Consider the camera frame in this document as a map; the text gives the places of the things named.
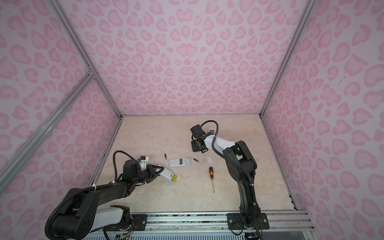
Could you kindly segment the red white remote control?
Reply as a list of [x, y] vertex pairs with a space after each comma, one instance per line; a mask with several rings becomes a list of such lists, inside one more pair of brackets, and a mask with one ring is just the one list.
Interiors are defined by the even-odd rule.
[[171, 159], [170, 160], [170, 167], [171, 168], [177, 168], [177, 167], [186, 167], [191, 165], [191, 158], [178, 158], [178, 159]]

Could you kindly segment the orange black screwdriver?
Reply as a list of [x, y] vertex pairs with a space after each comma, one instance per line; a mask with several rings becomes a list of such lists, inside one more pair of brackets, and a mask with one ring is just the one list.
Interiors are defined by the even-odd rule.
[[210, 178], [212, 182], [212, 187], [213, 187], [213, 192], [215, 193], [215, 187], [214, 187], [214, 169], [212, 166], [209, 167], [209, 173], [210, 173]]

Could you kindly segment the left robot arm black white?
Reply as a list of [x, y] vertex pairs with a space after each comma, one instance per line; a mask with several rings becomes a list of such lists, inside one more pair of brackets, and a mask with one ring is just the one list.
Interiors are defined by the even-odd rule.
[[71, 189], [53, 210], [45, 225], [45, 235], [50, 240], [82, 240], [89, 233], [107, 228], [132, 230], [134, 221], [128, 207], [112, 205], [106, 210], [98, 207], [123, 199], [144, 184], [151, 183], [164, 167], [147, 165], [141, 168], [137, 160], [128, 160], [123, 172], [108, 184], [84, 189]]

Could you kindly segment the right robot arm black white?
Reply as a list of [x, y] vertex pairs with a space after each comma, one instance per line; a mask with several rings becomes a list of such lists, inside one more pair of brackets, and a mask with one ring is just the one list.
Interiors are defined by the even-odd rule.
[[254, 227], [254, 221], [261, 214], [255, 193], [257, 163], [244, 141], [232, 142], [218, 137], [218, 130], [206, 133], [203, 125], [191, 128], [193, 152], [205, 153], [213, 150], [226, 162], [228, 172], [237, 182], [240, 192], [240, 214], [245, 228]]

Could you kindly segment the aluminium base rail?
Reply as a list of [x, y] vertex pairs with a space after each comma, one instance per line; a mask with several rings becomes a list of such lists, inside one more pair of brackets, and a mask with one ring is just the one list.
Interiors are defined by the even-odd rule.
[[[260, 235], [264, 240], [316, 240], [318, 237], [305, 211], [265, 211], [270, 228]], [[109, 239], [257, 239], [256, 230], [234, 230], [228, 228], [227, 214], [239, 212], [168, 212], [131, 213], [132, 230], [107, 228], [89, 233], [82, 240]]]

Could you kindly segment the aluminium diagonal frame bar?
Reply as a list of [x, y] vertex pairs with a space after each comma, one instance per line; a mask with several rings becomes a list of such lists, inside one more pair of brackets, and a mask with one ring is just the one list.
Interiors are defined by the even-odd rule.
[[93, 71], [77, 84], [70, 94], [55, 108], [52, 114], [34, 132], [32, 137], [23, 145], [22, 148], [11, 158], [5, 169], [1, 172], [1, 193], [9, 186], [21, 169], [25, 166], [30, 157], [41, 146], [47, 136], [52, 132], [64, 115], [72, 107], [73, 103], [80, 97], [90, 82], [94, 79]]

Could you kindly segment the aluminium right corner post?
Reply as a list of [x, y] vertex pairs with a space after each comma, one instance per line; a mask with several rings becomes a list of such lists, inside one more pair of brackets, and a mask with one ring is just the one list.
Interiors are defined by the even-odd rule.
[[267, 94], [266, 101], [261, 109], [261, 112], [259, 114], [259, 117], [262, 119], [266, 115], [267, 108], [272, 100], [272, 97], [277, 89], [277, 86], [280, 82], [280, 80], [283, 77], [283, 74], [290, 62], [290, 59], [292, 58], [293, 54], [295, 53], [295, 50], [300, 42], [300, 39], [313, 15], [313, 12], [316, 10], [316, 7], [318, 5], [319, 1], [316, 0], [310, 0], [307, 1], [306, 6], [303, 10], [303, 13], [301, 17], [299, 18], [298, 25], [293, 32], [292, 38], [288, 44], [288, 47], [286, 49], [286, 52], [284, 54], [284, 57], [279, 65], [278, 71], [275, 75], [275, 78], [273, 80], [273, 84], [271, 85], [271, 88]]

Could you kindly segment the aluminium corner post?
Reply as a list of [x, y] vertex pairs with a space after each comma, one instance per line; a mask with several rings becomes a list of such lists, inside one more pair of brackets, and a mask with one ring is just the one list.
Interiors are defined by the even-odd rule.
[[108, 104], [110, 105], [112, 110], [115, 112], [115, 115], [117, 116], [117, 118], [119, 120], [121, 120], [123, 118], [122, 113], [118, 109], [117, 104], [115, 103], [112, 95], [108, 91], [106, 84], [103, 82], [99, 72], [97, 71], [94, 63], [92, 62], [92, 60], [90, 58], [90, 55], [88, 54], [88, 52], [85, 48], [85, 45], [82, 43], [79, 35], [75, 31], [75, 29], [74, 29], [68, 15], [66, 14], [63, 6], [61, 5], [60, 1], [48, 0], [47, 3], [52, 8], [53, 13], [58, 18], [60, 24], [62, 25], [62, 27], [64, 28], [65, 32], [67, 33], [69, 39], [73, 43], [75, 49], [77, 50], [78, 54], [80, 55], [80, 58], [82, 59], [82, 61], [87, 66], [89, 72], [91, 74], [94, 74], [96, 84], [100, 88], [100, 90], [101, 90], [102, 94], [104, 95], [104, 97], [106, 98]]
[[275, 75], [275, 78], [273, 80], [273, 84], [271, 85], [271, 88], [267, 94], [266, 101], [261, 109], [261, 112], [259, 114], [259, 117], [262, 119], [266, 115], [267, 108], [272, 100], [272, 97], [277, 89], [277, 86], [280, 82], [280, 80], [283, 77], [283, 74], [290, 62], [290, 59], [292, 58], [293, 54], [295, 53], [295, 50], [300, 42], [300, 39], [313, 15], [313, 12], [316, 10], [316, 7], [318, 5], [319, 1], [316, 0], [310, 0], [307, 1], [306, 6], [303, 10], [303, 13], [301, 17], [299, 18], [298, 25], [293, 32], [292, 38], [288, 44], [288, 47], [286, 49], [286, 52], [284, 54], [284, 57], [279, 65], [278, 71]]

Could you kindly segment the aluminium left corner post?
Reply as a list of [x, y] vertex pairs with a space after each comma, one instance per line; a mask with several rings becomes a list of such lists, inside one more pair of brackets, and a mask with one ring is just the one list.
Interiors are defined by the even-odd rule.
[[85, 45], [82, 43], [79, 35], [75, 31], [75, 29], [74, 29], [68, 15], [66, 14], [63, 6], [61, 5], [60, 1], [48, 0], [47, 3], [52, 8], [53, 13], [58, 18], [60, 24], [62, 25], [62, 27], [64, 28], [65, 32], [67, 33], [69, 39], [73, 43], [75, 49], [77, 50], [78, 54], [80, 55], [80, 58], [82, 59], [82, 61], [87, 66], [89, 72], [91, 74], [94, 74], [96, 84], [100, 88], [100, 90], [101, 90], [102, 94], [104, 95], [104, 97], [106, 98], [108, 104], [110, 105], [112, 110], [115, 112], [115, 115], [117, 116], [117, 118], [119, 120], [121, 120], [123, 118], [122, 113], [118, 109], [117, 104], [115, 103], [112, 95], [108, 91], [106, 84], [103, 82], [99, 72], [97, 71], [94, 63], [92, 62], [92, 60], [90, 58], [90, 55], [88, 54], [88, 52], [85, 48]]

